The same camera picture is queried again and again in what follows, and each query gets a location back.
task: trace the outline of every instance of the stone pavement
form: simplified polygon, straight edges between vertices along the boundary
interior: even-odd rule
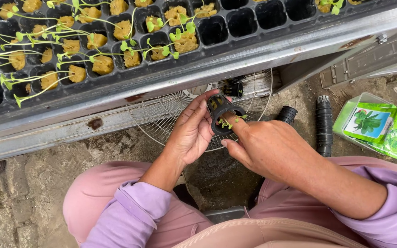
[[[265,119],[273,119],[284,104],[296,107],[299,113],[295,129],[314,146],[317,96],[328,94],[334,115],[338,115],[346,100],[364,91],[397,104],[397,76],[361,80],[329,91],[321,89],[313,77],[273,97]],[[334,156],[361,155],[394,161],[337,136],[334,142]],[[5,172],[0,174],[0,248],[77,248],[62,215],[63,199],[74,179],[106,161],[151,162],[161,150],[162,146],[140,129],[131,128],[9,159]],[[259,179],[224,149],[206,153],[187,167],[185,177],[203,210],[245,205]]]

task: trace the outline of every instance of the lavender long-sleeve shirt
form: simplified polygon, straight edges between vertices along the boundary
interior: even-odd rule
[[[360,166],[353,172],[386,186],[388,197],[372,217],[335,216],[375,247],[397,248],[397,172]],[[81,248],[143,248],[169,209],[171,194],[147,183],[125,182],[105,207]]]

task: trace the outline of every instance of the pink pants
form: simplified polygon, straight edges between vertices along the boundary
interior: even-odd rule
[[[348,169],[366,165],[397,171],[397,165],[376,158],[341,157],[331,158],[330,161]],[[140,178],[150,165],[141,162],[107,162],[92,167],[74,180],[65,196],[63,215],[70,234],[79,245],[85,242],[116,189],[125,181]],[[172,247],[213,225],[201,212],[172,194],[169,211],[148,240],[147,248]],[[327,206],[318,200],[268,179],[260,190],[258,205],[245,217],[284,217],[313,223],[366,244],[364,239],[336,219]]]

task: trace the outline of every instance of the person's left hand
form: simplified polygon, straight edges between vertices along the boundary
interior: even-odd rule
[[[206,101],[217,94],[218,89],[196,97],[179,115],[164,151],[179,159],[185,167],[197,160],[207,149],[214,132]]]

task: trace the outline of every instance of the black plastic seedling tray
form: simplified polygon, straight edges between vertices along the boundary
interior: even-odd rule
[[[101,76],[92,72],[91,62],[76,63],[85,67],[87,75],[84,81],[71,83],[69,80],[59,82],[58,87],[47,91],[40,96],[26,100],[20,109],[15,102],[13,94],[25,97],[26,83],[14,85],[12,90],[8,90],[5,85],[0,83],[0,121],[19,116],[33,116],[47,111],[50,107],[59,108],[68,106],[72,102],[81,99],[107,95],[118,88],[123,89],[145,78],[156,77],[176,70],[191,67],[198,62],[211,61],[219,57],[227,56],[240,50],[260,46],[266,42],[278,40],[279,38],[292,37],[301,32],[307,32],[322,28],[323,26],[355,20],[364,16],[387,11],[397,8],[397,0],[364,0],[361,4],[352,5],[345,0],[339,15],[321,13],[314,3],[314,0],[267,0],[255,2],[253,0],[204,0],[206,4],[215,3],[217,14],[208,18],[196,18],[196,36],[198,48],[184,54],[180,54],[179,59],[168,56],[165,59],[151,61],[148,55],[142,59],[140,65],[126,68],[122,56],[113,55],[114,70],[110,74]],[[71,8],[68,5],[58,5],[55,9],[48,8],[46,0],[43,0],[42,7],[33,13],[22,11],[23,2],[20,0],[0,0],[3,3],[17,3],[19,14],[33,17],[54,17],[70,15]],[[99,0],[88,0],[88,3],[99,3]],[[131,20],[131,14],[135,8],[134,2],[126,0],[129,9],[119,15],[110,15],[109,5],[99,6],[102,11],[100,19],[117,23],[122,20]],[[153,45],[166,45],[170,43],[169,33],[175,32],[179,26],[164,26],[159,31],[148,33],[145,24],[147,15],[154,15],[166,21],[163,13],[170,6],[181,5],[187,9],[188,16],[193,16],[194,9],[202,5],[201,0],[155,0],[153,4],[146,8],[138,8],[135,12],[133,28],[135,34],[133,40],[137,42],[137,48],[147,48],[147,38],[151,38]],[[17,31],[22,33],[31,32],[35,24],[54,25],[53,20],[32,20],[14,16],[8,20],[0,17],[0,34],[15,36]],[[120,50],[121,42],[113,36],[114,26],[101,21],[82,24],[76,21],[73,29],[80,29],[89,32],[101,33],[108,37],[108,42],[100,48],[105,53],[122,53]],[[81,52],[88,55],[96,53],[96,50],[87,49],[86,36],[74,37],[80,40]],[[27,55],[26,66],[24,69],[16,71],[11,65],[0,68],[0,74],[9,77],[14,72],[15,77],[38,76],[56,68],[56,54],[63,53],[60,46],[52,44],[35,45],[33,48],[28,45],[24,49],[31,49],[43,52],[47,47],[53,50],[53,59],[45,64],[40,61],[40,55]],[[20,46],[7,47],[6,51],[19,49]],[[171,52],[175,52],[174,46],[170,47]],[[71,60],[81,60],[79,55],[75,55]],[[61,70],[66,70],[70,64],[62,66]],[[31,93],[36,94],[41,91],[40,82],[31,82]]]

